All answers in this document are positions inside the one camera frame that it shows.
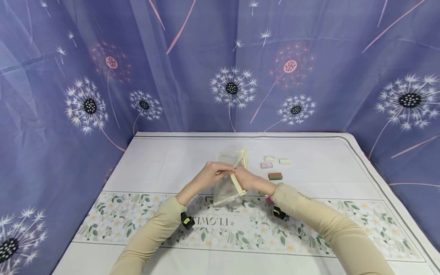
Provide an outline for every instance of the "hand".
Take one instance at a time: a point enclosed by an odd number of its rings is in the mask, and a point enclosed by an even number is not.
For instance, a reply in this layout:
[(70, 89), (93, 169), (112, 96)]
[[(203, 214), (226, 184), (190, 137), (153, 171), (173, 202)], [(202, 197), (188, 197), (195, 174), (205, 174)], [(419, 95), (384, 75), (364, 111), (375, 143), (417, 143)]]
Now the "hand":
[(255, 189), (260, 193), (272, 196), (277, 188), (276, 184), (252, 174), (243, 167), (237, 167), (235, 169), (235, 177), (240, 186), (246, 191)]
[(208, 161), (203, 169), (193, 178), (190, 184), (196, 185), (200, 191), (211, 188), (225, 175), (235, 173), (232, 164)]
[(181, 205), (186, 206), (202, 190), (211, 188), (225, 175), (234, 172), (235, 168), (229, 163), (209, 161), (192, 181), (176, 195), (176, 199)]
[(255, 189), (256, 182), (262, 179), (261, 177), (252, 174), (243, 167), (237, 167), (235, 169), (235, 177), (237, 178), (238, 183), (243, 188), (243, 190), (246, 191)]

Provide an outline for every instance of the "finger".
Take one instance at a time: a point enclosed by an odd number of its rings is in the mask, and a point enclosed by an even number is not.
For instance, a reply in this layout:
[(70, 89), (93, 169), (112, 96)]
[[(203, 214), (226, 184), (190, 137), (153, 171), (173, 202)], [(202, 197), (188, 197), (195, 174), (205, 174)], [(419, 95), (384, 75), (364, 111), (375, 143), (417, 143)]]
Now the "finger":
[(215, 176), (215, 181), (217, 182), (217, 181), (221, 180), (224, 176), (230, 175), (231, 173), (232, 173), (231, 171), (221, 171), (220, 173), (218, 173)]
[(222, 162), (216, 163), (214, 166), (216, 171), (231, 171), (235, 173), (235, 168), (232, 165), (225, 165)]

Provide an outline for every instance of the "white soap bar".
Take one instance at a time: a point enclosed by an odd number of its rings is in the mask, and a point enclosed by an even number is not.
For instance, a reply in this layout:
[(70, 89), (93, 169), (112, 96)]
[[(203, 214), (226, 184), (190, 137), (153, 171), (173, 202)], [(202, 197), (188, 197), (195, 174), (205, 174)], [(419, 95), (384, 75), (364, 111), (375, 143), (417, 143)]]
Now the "white soap bar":
[(275, 157), (265, 156), (264, 161), (275, 161)]
[(260, 163), (261, 169), (269, 169), (269, 168), (273, 168), (273, 164), (272, 162), (262, 162)]
[(279, 163), (280, 164), (292, 164), (292, 162), (288, 158), (280, 158)]

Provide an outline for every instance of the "pink soap bar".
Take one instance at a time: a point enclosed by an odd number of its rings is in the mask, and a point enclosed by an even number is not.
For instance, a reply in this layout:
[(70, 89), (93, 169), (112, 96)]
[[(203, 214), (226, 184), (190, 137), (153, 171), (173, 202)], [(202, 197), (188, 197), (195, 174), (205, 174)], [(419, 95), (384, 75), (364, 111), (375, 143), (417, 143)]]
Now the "pink soap bar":
[(269, 168), (274, 167), (272, 162), (262, 162), (262, 163), (260, 163), (260, 166), (261, 166), (261, 169), (269, 169)]
[(271, 199), (271, 197), (267, 197), (266, 201), (268, 202), (268, 204), (274, 204), (274, 201)]

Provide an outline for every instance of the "layered soap bar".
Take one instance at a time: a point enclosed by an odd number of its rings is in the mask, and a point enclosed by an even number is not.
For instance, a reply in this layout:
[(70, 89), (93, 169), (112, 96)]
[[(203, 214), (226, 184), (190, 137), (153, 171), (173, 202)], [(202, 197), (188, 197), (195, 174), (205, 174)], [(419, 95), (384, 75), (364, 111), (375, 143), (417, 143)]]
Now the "layered soap bar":
[(264, 161), (275, 161), (275, 157), (272, 156), (265, 156)]
[(281, 173), (269, 173), (268, 177), (269, 177), (269, 180), (282, 180)]
[(269, 169), (269, 168), (273, 168), (273, 164), (272, 162), (262, 162), (260, 163), (261, 169)]

